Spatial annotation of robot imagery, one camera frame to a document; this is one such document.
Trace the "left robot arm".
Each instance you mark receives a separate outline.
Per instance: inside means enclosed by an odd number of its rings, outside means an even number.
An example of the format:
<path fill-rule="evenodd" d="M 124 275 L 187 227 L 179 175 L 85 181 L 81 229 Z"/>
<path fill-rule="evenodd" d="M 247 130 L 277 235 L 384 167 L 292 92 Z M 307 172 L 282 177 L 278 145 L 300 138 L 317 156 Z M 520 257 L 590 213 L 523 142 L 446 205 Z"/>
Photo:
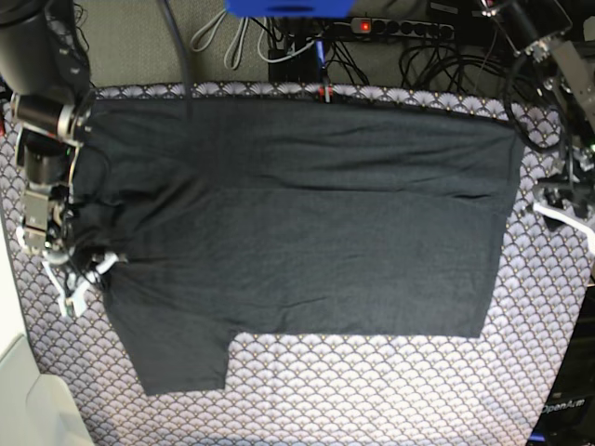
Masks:
<path fill-rule="evenodd" d="M 523 144 L 537 153 L 555 152 L 559 173 L 534 186 L 533 211 L 555 230 L 562 225 L 582 232 L 594 245 L 594 70 L 575 43 L 567 39 L 573 23 L 558 1 L 481 1 L 508 41 L 515 57 L 506 77 L 503 106 Z M 512 87 L 531 65 L 535 91 L 558 116 L 560 136 L 548 146 L 533 141 L 512 108 Z"/>

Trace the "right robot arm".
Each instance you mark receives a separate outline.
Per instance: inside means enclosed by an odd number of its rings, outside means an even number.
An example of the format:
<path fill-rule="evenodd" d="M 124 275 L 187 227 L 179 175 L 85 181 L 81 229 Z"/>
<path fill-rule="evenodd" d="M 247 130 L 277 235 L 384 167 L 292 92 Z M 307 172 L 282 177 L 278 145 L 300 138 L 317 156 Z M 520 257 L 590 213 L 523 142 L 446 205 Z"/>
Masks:
<path fill-rule="evenodd" d="M 42 258 L 61 315 L 76 318 L 87 309 L 89 288 L 119 257 L 82 252 L 73 234 L 81 208 L 75 168 L 90 131 L 94 91 L 72 1 L 2 2 L 1 77 L 20 124 L 15 162 L 25 189 L 17 237 L 24 251 Z"/>

